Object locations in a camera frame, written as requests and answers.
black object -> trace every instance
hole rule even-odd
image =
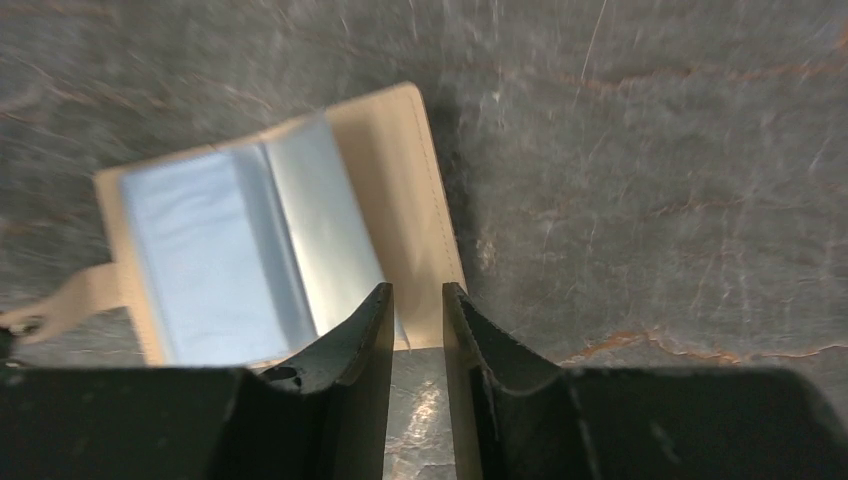
[[[0,368],[0,478],[380,478],[393,321],[379,285],[260,376]]]
[[[776,369],[562,369],[446,284],[457,477],[845,479],[848,440],[818,391]]]

leather cover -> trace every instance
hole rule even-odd
[[[457,282],[464,288],[465,279],[421,93],[412,84],[401,84],[329,107],[325,115],[383,273],[394,284],[395,306],[409,347],[441,346],[442,284]],[[276,136],[306,118],[298,117],[226,144],[98,172],[94,182],[114,263],[78,272],[53,296],[0,316],[0,326],[40,317],[42,328],[23,338],[23,342],[31,343],[70,328],[97,311],[124,305],[129,309],[145,360],[162,364],[152,309],[124,213],[121,176],[143,165]],[[395,349],[405,348],[406,344],[396,341]]]

tan strap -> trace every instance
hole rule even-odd
[[[0,327],[39,325],[20,340],[35,343],[69,330],[96,313],[122,306],[115,264],[105,263],[73,274],[47,298],[3,313]]]

stone surface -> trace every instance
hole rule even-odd
[[[496,323],[798,369],[848,418],[846,66],[839,0],[0,0],[0,309],[108,261],[94,171],[409,80]],[[114,312],[19,356],[137,350]],[[437,352],[396,359],[386,478],[453,478]]]

gray stone tabletop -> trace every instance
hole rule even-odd
[[[93,172],[401,81],[498,325],[561,365],[796,369],[848,419],[840,0],[0,0],[0,309],[109,260]],[[141,362],[123,311],[18,356]],[[395,373],[385,478],[455,478],[441,352]]]

